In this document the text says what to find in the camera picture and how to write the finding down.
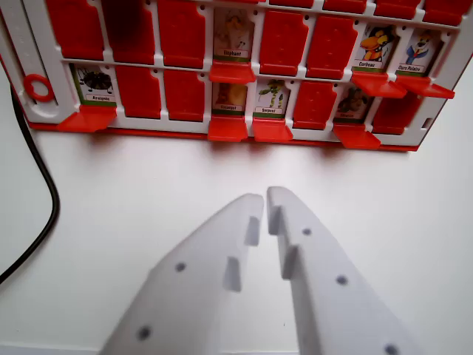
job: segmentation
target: white plastic frame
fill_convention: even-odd
[[[228,294],[240,292],[250,246],[259,243],[260,195],[238,197],[150,272],[100,355],[218,354]]]
[[[421,355],[317,216],[284,187],[268,189],[268,231],[290,281],[300,355]]]
[[[346,85],[345,83],[349,82],[351,79],[352,71],[350,68],[354,60],[355,52],[361,41],[361,34],[369,23],[386,23],[394,24],[396,26],[396,32],[399,36],[399,41],[391,58],[391,62],[387,67],[387,74],[390,80],[395,80],[396,78],[395,71],[397,69],[398,62],[401,56],[404,54],[409,38],[412,35],[412,31],[416,27],[429,28],[442,32],[441,40],[443,42],[443,47],[429,73],[432,83],[439,84],[447,89],[453,89],[473,52],[473,43],[470,41],[469,37],[470,34],[473,33],[473,21],[471,16],[473,11],[472,9],[470,9],[467,16],[463,17],[463,20],[458,27],[453,27],[442,24],[422,22],[423,16],[425,14],[425,11],[423,10],[423,1],[418,5],[415,17],[412,20],[403,20],[399,18],[374,16],[376,5],[372,0],[367,2],[366,10],[363,14],[323,10],[323,0],[315,0],[312,8],[310,9],[270,5],[269,0],[266,0],[266,2],[260,2],[258,4],[200,0],[195,1],[195,3],[197,11],[205,17],[205,55],[203,68],[201,70],[196,70],[183,67],[166,67],[164,66],[163,54],[160,49],[159,19],[157,16],[157,8],[159,7],[158,1],[151,0],[150,3],[147,4],[145,0],[142,0],[143,6],[152,13],[155,42],[154,65],[118,63],[114,61],[112,48],[109,45],[101,8],[101,1],[87,1],[89,4],[95,6],[98,10],[105,48],[103,51],[103,61],[68,59],[62,56],[61,48],[55,41],[55,36],[52,31],[49,15],[44,1],[0,0],[0,9],[4,16],[6,25],[6,28],[4,25],[0,26],[1,57],[13,87],[15,88],[15,91],[29,121],[31,122],[59,124],[72,113],[77,112],[80,102],[78,100],[78,95],[69,70],[69,63],[96,64],[100,65],[101,67],[108,66],[109,69],[106,71],[108,71],[112,77],[112,84],[115,91],[115,97],[117,99],[117,118],[114,122],[112,122],[111,127],[206,134],[208,132],[208,125],[211,119],[212,106],[212,83],[208,80],[208,72],[211,68],[213,58],[213,26],[215,7],[240,7],[248,10],[250,20],[255,24],[251,54],[251,67],[256,75],[256,79],[268,77],[283,79],[285,80],[286,87],[290,88],[290,100],[287,103],[285,121],[293,133],[293,139],[295,140],[338,141],[337,137],[332,133],[333,116],[335,115],[336,106],[341,100],[341,94],[343,93],[344,87]],[[304,54],[302,56],[301,63],[299,64],[297,75],[294,77],[265,75],[259,73],[259,49],[265,20],[265,12],[267,10],[292,11],[309,16],[309,19],[304,20],[304,23],[309,28],[306,45],[303,52]],[[358,38],[350,56],[349,63],[344,70],[343,77],[340,80],[306,77],[307,68],[305,67],[305,63],[307,60],[308,51],[310,49],[310,43],[312,41],[313,29],[316,25],[317,16],[319,15],[337,15],[351,18],[353,21],[358,21],[358,23],[354,24],[353,26],[353,28],[358,32]],[[13,44],[14,48],[12,48],[10,45],[9,37],[11,38],[11,43]],[[18,53],[20,63],[18,63],[16,60],[16,53]],[[125,116],[125,110],[120,100],[120,92],[116,81],[116,65],[149,67],[153,75],[160,79],[162,109],[159,120]],[[199,76],[199,79],[205,83],[205,111],[203,122],[169,120],[169,114],[166,109],[166,91],[164,90],[163,85],[164,69],[188,70],[203,72],[205,74],[203,78]],[[36,73],[48,77],[55,93],[57,105],[53,102],[34,102],[34,100],[32,100],[24,91],[22,83],[23,72],[25,75],[28,75],[29,73]],[[327,122],[324,130],[293,128],[292,116],[302,80],[327,81],[337,84],[337,87],[333,88],[333,90],[337,93],[337,99],[330,115],[330,119]],[[256,82],[248,84],[248,94],[245,106],[245,122],[247,124],[248,134],[250,136],[253,135],[251,127],[253,123],[253,91],[255,88]],[[40,94],[42,93],[42,90],[44,90],[41,84],[35,84],[35,89],[38,90],[37,92]],[[375,98],[369,112],[367,113],[365,120],[365,127],[367,131],[372,130],[372,120],[380,103],[381,98]],[[435,119],[438,116],[438,113],[440,112],[444,103],[445,99],[424,98],[419,110],[412,119],[411,124],[404,130],[402,135],[375,134],[375,136],[380,139],[381,143],[384,145],[417,146],[423,140],[425,134],[432,125],[432,119]],[[431,119],[430,121],[432,122],[429,127],[423,128],[427,119]]]

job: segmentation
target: cartoon spider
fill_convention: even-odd
[[[276,96],[278,95],[278,92],[284,87],[284,80],[271,79],[268,82],[268,87],[269,89],[264,89],[259,92],[258,101],[261,99],[263,95],[266,95],[271,92],[273,94],[273,97],[271,98],[271,104],[269,105],[269,107],[273,107],[274,101],[276,100]],[[279,96],[278,109],[282,107],[283,98],[284,98],[284,95],[281,93],[281,95]]]
[[[103,72],[90,72],[86,68],[78,68],[77,73],[79,84],[88,86],[90,92],[93,90],[106,90],[109,94],[112,94],[109,90],[112,87],[112,80],[109,75]]]

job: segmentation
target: cartoon bear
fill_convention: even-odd
[[[419,36],[418,42],[409,48],[407,48],[407,61],[406,64],[412,64],[414,59],[423,58],[429,52],[429,42],[432,39],[432,35],[429,30],[425,30]]]

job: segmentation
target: white table surface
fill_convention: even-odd
[[[99,349],[147,271],[246,192],[292,189],[426,354],[473,349],[473,65],[418,152],[212,144],[34,132],[61,195],[58,225],[0,288],[0,345]],[[50,213],[0,74],[0,271]],[[290,288],[263,226],[224,351],[296,351]]]

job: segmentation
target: character card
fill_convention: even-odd
[[[354,84],[347,85],[333,118],[336,124],[362,124],[371,104],[371,97]]]
[[[394,50],[395,27],[385,24],[368,24],[356,53],[353,70],[383,72]]]
[[[214,13],[214,59],[249,62],[254,23],[243,9],[216,7]]]
[[[70,64],[70,68],[82,104],[117,106],[112,79],[98,65]]]
[[[425,76],[435,60],[440,46],[440,32],[418,28],[414,30],[397,75]]]
[[[284,118],[289,93],[290,90],[285,86],[284,80],[258,80],[253,116]]]
[[[216,115],[244,115],[246,85],[214,83],[212,113]]]

